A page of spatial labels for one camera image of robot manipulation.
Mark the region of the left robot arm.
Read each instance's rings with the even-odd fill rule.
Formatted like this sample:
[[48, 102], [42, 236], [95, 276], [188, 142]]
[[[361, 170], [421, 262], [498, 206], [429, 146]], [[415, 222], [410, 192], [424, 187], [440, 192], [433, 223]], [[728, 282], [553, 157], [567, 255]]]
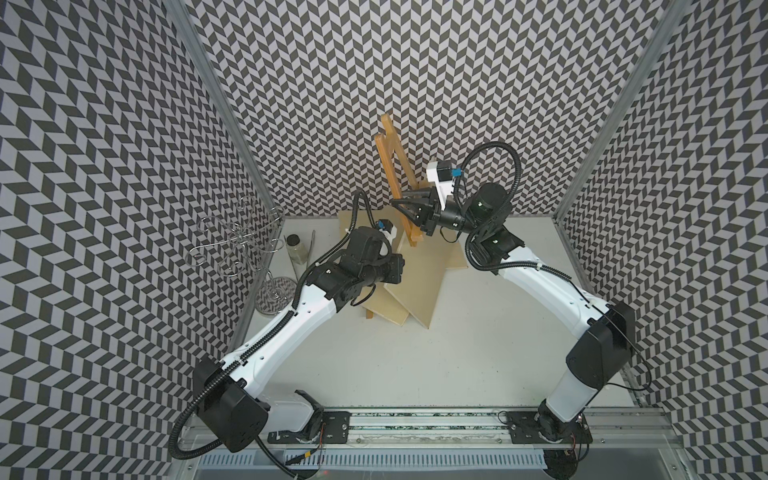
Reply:
[[215, 445], [238, 452], [261, 434], [290, 432], [312, 442], [323, 428], [324, 408], [303, 390], [269, 391], [278, 367], [320, 325], [362, 291], [398, 284], [405, 260], [392, 249], [396, 228], [389, 220], [351, 230], [345, 248], [306, 272], [303, 286], [258, 334], [214, 361], [205, 358], [193, 372], [193, 407], [215, 435]]

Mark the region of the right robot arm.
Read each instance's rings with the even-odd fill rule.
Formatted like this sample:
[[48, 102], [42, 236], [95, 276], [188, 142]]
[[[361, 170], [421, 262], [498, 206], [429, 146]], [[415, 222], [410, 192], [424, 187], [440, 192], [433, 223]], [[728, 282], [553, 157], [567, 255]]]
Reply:
[[636, 351], [635, 312], [623, 302], [608, 302], [578, 287], [512, 234], [505, 226], [512, 195], [501, 185], [484, 184], [465, 202], [440, 195], [431, 187], [407, 192], [391, 204], [427, 235], [438, 227], [464, 233], [465, 257], [474, 269], [522, 288], [574, 335], [576, 342], [565, 357], [566, 371], [539, 405], [534, 420], [544, 442], [576, 438], [585, 428], [579, 421], [584, 409]]

